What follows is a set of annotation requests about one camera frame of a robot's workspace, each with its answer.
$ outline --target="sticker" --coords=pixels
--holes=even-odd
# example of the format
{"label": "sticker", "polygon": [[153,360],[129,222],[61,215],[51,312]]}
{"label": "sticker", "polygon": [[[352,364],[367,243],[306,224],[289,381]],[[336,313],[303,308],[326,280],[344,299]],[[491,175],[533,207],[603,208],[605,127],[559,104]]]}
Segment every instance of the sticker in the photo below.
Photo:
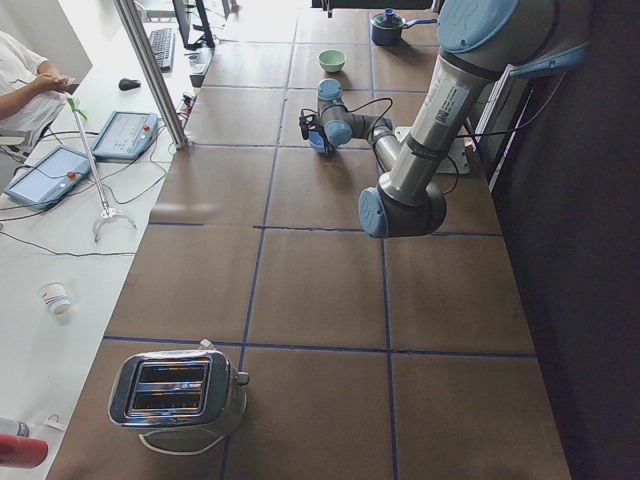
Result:
{"label": "sticker", "polygon": [[451,126],[469,96],[470,90],[462,85],[439,88],[429,102],[429,117],[445,126]]}

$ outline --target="cup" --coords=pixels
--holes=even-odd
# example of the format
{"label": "cup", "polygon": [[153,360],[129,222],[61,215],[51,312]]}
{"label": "cup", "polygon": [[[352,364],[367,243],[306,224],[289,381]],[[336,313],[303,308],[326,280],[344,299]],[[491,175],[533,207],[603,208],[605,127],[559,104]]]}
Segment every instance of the cup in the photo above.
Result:
{"label": "cup", "polygon": [[48,453],[49,445],[43,440],[0,433],[0,467],[34,468]]}
{"label": "cup", "polygon": [[51,313],[59,315],[71,307],[71,299],[61,283],[48,283],[40,287],[38,296]]}

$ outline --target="computer mouse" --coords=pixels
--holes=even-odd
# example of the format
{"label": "computer mouse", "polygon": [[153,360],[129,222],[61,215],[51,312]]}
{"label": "computer mouse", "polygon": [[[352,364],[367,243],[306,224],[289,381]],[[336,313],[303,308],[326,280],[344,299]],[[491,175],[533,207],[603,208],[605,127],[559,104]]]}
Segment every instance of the computer mouse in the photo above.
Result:
{"label": "computer mouse", "polygon": [[132,80],[130,78],[123,78],[118,83],[118,88],[123,92],[126,90],[132,90],[140,86],[140,80]]}

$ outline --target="pot handle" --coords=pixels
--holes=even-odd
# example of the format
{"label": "pot handle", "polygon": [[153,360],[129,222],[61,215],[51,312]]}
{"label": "pot handle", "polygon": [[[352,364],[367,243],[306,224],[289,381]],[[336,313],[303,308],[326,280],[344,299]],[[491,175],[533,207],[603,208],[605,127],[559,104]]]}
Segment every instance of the pot handle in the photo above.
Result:
{"label": "pot handle", "polygon": [[438,20],[435,18],[416,18],[415,20],[410,20],[405,23],[402,28],[411,28],[414,25],[427,24],[427,23],[436,23]]}

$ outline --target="hand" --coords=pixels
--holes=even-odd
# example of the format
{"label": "hand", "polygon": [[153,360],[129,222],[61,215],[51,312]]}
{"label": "hand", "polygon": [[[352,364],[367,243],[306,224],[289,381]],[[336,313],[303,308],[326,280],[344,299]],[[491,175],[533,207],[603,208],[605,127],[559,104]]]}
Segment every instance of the hand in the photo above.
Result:
{"label": "hand", "polygon": [[38,93],[66,92],[69,88],[69,77],[53,73],[41,73],[30,83]]}

